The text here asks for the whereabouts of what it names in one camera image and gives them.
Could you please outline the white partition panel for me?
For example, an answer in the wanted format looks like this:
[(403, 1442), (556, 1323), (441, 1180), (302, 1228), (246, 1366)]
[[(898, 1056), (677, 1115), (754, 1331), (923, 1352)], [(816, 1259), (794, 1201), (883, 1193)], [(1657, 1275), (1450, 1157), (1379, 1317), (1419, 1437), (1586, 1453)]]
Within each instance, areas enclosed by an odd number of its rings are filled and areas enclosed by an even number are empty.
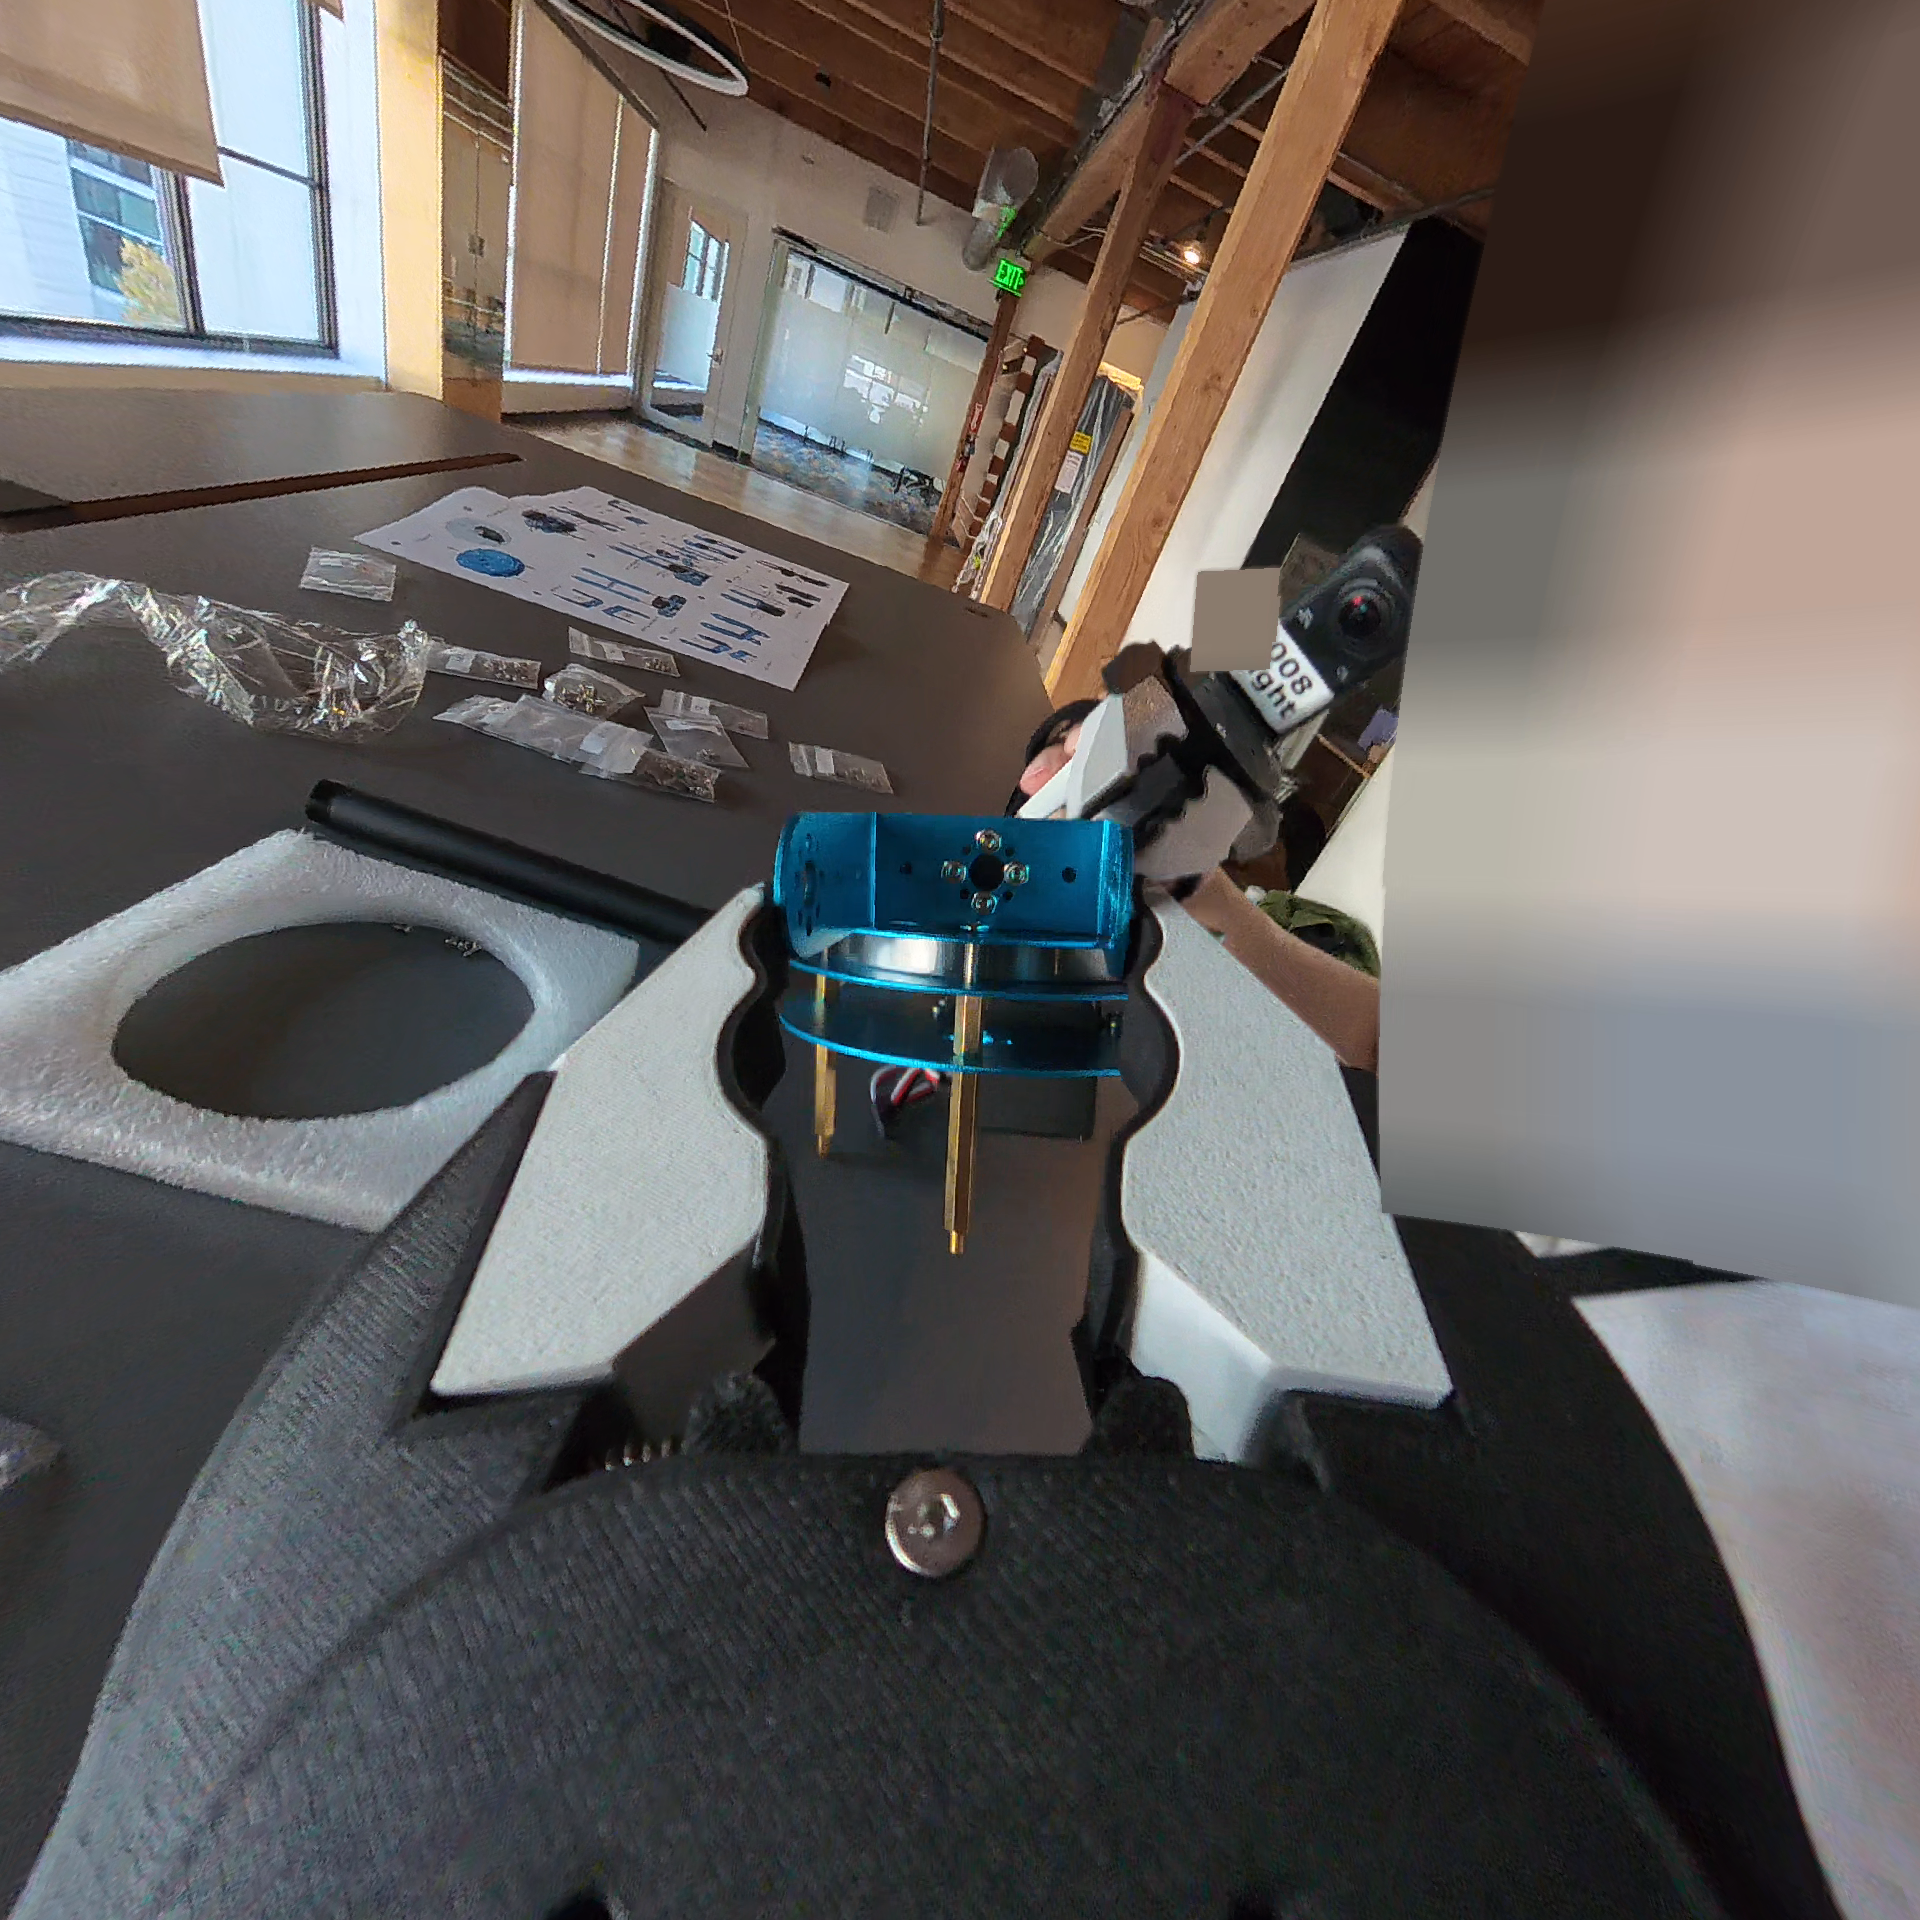
[(1282, 280), (1142, 589), (1128, 642), (1187, 645), (1194, 578), (1340, 558), (1406, 522), (1419, 537), (1481, 250), (1422, 219)]

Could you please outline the dark grey desk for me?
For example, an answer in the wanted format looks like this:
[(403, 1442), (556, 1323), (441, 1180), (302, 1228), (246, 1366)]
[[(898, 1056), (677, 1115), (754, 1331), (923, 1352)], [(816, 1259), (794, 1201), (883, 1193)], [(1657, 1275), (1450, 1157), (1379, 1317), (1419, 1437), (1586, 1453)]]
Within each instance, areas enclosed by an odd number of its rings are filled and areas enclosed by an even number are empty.
[[(1000, 809), (1049, 708), (1001, 614), (861, 561), (843, 534), (792, 534), (581, 456), (9, 534), (5, 577), (82, 570), (356, 629), (417, 617), (480, 649), (568, 654), (570, 617), (405, 566), (392, 610), (302, 592), (314, 546), (345, 546), (449, 490), (592, 488), (835, 577), (848, 594), (797, 688), (684, 662), (700, 692), (754, 706), (776, 741), (713, 805), (564, 773), (434, 714), (355, 748), (259, 737), (184, 696), (154, 648), (76, 630), (5, 675), (5, 964), (302, 824), (342, 779), (456, 824), (720, 906), (773, 859), (792, 812), (857, 805), (789, 773), (792, 738), (885, 764), (900, 809)], [(1098, 1147), (985, 1136), (974, 1229), (949, 1256), (938, 1166), (816, 1158), (805, 1072), (770, 1122), (796, 1163), (814, 1285), (806, 1450), (1070, 1452), (1089, 1428), (1070, 1325), (1085, 1280)], [(365, 1237), (5, 1145), (5, 1413), (52, 1435), (56, 1473), (5, 1514), (5, 1909), (61, 1805), (94, 1698), (187, 1488), (315, 1290)]]

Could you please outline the cluster of small screw bags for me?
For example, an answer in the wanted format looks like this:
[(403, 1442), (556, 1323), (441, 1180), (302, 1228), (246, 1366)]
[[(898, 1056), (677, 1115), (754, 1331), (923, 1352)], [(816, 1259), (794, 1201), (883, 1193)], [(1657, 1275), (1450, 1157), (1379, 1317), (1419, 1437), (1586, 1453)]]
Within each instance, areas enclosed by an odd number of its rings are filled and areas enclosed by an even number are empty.
[[(363, 544), (362, 550), (312, 549), (302, 588), (388, 603), (401, 558)], [(473, 692), (444, 708), (440, 720), (488, 733), (542, 756), (572, 764), (592, 778), (644, 784), (664, 794), (710, 801), (722, 770), (744, 765), (733, 733), (766, 737), (757, 708), (716, 705), (673, 688), (648, 706), (638, 686), (613, 677), (611, 666), (674, 680), (681, 661), (624, 642), (568, 620), (568, 661), (542, 668), (529, 657), (432, 636), (429, 677), (473, 683)]]

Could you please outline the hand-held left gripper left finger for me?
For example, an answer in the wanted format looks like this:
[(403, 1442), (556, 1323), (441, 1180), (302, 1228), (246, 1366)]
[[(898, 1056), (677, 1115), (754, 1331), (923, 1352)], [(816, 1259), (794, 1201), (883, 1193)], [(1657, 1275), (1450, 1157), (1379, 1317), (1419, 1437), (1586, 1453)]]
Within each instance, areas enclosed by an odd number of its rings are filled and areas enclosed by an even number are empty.
[(560, 1059), (432, 1393), (622, 1386), (643, 1437), (686, 1432), (708, 1384), (773, 1347), (753, 1268), (773, 1147), (725, 1086), (722, 1037), (761, 990), (744, 945), (763, 889), (722, 906)]

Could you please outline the adjoining dark grey table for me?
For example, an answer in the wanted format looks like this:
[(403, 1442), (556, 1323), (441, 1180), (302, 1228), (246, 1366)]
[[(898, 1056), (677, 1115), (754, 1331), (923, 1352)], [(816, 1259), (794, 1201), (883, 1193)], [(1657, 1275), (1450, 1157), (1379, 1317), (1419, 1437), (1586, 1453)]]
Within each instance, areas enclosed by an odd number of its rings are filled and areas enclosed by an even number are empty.
[(540, 440), (440, 400), (309, 388), (5, 388), (3, 524), (33, 531), (506, 465)]

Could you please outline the blue robot arm base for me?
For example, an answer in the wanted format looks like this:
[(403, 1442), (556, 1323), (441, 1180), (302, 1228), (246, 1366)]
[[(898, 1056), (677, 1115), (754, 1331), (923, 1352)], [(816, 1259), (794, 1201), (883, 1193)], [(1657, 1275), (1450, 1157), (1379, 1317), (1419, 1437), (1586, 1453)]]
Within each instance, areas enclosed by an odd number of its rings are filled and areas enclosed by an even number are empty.
[(773, 907), (785, 1030), (811, 1051), (832, 1147), (841, 1064), (947, 1091), (944, 1226), (968, 1249), (980, 1089), (1117, 1072), (1134, 946), (1134, 840), (1116, 824), (805, 812), (785, 827)]

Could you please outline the green camouflage bag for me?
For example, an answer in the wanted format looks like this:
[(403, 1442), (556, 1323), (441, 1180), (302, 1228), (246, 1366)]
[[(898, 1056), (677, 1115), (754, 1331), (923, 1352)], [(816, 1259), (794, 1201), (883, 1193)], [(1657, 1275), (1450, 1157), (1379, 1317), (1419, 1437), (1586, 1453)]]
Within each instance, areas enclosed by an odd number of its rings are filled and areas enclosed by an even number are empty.
[(1353, 914), (1282, 889), (1261, 894), (1258, 909), (1310, 949), (1380, 979), (1377, 936)]

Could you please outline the frosted glass partition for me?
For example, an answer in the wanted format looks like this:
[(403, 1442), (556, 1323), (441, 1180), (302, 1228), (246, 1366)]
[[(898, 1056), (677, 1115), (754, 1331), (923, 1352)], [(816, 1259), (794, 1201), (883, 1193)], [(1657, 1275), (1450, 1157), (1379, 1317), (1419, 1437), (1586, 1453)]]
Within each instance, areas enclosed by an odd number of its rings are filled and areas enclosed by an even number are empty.
[(990, 332), (778, 238), (753, 417), (941, 492)]

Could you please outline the white foam frame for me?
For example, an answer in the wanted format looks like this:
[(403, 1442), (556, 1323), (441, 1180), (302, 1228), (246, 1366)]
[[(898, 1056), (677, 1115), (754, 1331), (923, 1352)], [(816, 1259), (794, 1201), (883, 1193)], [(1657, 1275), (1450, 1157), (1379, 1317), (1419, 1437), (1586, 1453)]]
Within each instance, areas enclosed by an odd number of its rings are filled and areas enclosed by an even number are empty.
[[(326, 923), (469, 939), (516, 977), (530, 1016), (494, 1060), (406, 1104), (341, 1118), (226, 1115), (138, 1084), (112, 1059), (122, 1021), (168, 977), (252, 938)], [(5, 972), (3, 1131), (161, 1185), (384, 1229), (521, 1078), (617, 1005), (638, 960), (620, 933), (274, 832)]]

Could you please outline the large glass window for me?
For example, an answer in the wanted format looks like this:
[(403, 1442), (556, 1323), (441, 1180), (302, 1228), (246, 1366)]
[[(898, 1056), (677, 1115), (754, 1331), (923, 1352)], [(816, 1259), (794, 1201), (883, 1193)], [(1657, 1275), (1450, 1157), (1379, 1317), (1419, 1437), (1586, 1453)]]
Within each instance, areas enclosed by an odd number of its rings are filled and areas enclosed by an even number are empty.
[(5, 332), (51, 340), (334, 353), (317, 5), (202, 3), (218, 184), (3, 121)]

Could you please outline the beige roller shade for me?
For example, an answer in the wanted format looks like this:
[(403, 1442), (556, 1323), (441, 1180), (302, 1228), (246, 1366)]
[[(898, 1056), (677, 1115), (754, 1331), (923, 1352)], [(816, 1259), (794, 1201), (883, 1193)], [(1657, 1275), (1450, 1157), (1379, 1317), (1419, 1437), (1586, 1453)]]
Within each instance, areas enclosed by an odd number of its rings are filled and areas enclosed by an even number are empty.
[(509, 358), (600, 376), (620, 97), (537, 8), (516, 5)]
[(221, 184), (196, 3), (5, 3), (3, 114)]
[(634, 385), (635, 328), (656, 198), (656, 125), (622, 102), (614, 124), (614, 172), (608, 227), (608, 372)]

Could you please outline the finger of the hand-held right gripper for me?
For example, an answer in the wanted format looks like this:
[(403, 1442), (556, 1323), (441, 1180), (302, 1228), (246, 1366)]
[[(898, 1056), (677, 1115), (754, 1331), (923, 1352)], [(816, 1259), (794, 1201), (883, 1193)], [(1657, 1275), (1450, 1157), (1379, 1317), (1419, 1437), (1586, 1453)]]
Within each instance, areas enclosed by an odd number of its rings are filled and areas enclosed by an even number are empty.
[(1281, 801), (1253, 801), (1221, 768), (1210, 765), (1195, 797), (1137, 832), (1140, 880), (1205, 880), (1234, 859), (1261, 857), (1281, 841)]
[(1032, 801), (1033, 821), (1176, 825), (1194, 805), (1189, 741), (1169, 677), (1110, 692), (1089, 716), (1061, 773)]

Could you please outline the person's right forearm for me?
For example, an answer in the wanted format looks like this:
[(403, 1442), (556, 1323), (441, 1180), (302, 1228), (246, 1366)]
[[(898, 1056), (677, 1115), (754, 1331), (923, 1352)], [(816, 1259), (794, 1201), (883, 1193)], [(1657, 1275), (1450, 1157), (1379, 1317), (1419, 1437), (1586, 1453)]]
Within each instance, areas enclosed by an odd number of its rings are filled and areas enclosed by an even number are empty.
[(1201, 877), (1184, 906), (1347, 1068), (1379, 1072), (1380, 986), (1373, 977), (1275, 923), (1226, 870)]

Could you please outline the white glazed door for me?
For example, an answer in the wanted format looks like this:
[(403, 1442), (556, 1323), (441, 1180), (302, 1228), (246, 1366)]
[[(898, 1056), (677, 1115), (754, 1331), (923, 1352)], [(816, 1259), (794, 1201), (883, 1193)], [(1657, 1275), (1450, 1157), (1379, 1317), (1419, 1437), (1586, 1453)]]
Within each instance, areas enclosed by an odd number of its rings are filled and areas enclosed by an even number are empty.
[(740, 214), (728, 204), (665, 181), (640, 328), (640, 417), (689, 442), (710, 444), (728, 364), (728, 300)]

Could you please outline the thick wooden support post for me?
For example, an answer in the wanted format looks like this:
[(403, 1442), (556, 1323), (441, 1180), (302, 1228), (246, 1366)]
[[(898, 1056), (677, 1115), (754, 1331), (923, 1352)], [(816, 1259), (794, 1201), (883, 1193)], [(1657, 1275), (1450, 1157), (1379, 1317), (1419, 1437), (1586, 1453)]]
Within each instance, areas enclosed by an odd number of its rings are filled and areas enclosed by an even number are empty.
[(1056, 701), (1094, 696), (1234, 395), (1401, 3), (1315, 8), (1195, 304), (1137, 466), (1046, 670)]

